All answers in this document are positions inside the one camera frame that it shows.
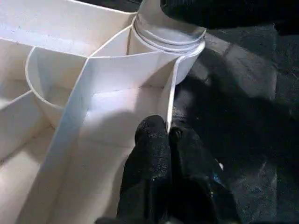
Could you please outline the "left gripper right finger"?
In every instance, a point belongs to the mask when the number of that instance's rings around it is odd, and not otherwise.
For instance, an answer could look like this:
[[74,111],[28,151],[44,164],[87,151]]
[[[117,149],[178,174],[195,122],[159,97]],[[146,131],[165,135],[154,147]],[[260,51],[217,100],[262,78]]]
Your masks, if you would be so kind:
[[240,224],[234,196],[217,160],[189,127],[169,133],[172,215],[184,224]]

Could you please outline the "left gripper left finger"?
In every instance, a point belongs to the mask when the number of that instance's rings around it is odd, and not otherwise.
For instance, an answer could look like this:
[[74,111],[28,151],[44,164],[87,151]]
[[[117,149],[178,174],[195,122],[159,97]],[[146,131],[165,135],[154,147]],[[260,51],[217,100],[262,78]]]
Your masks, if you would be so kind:
[[120,189],[117,219],[123,224],[164,224],[169,220],[171,150],[166,124],[146,117],[135,132]]

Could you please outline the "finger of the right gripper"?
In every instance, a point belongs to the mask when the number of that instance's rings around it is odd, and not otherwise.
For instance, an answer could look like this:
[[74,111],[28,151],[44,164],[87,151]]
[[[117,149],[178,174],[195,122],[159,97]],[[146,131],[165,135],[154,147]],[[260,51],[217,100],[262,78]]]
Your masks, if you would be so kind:
[[162,0],[168,17],[208,29],[283,23],[299,17],[297,0]]

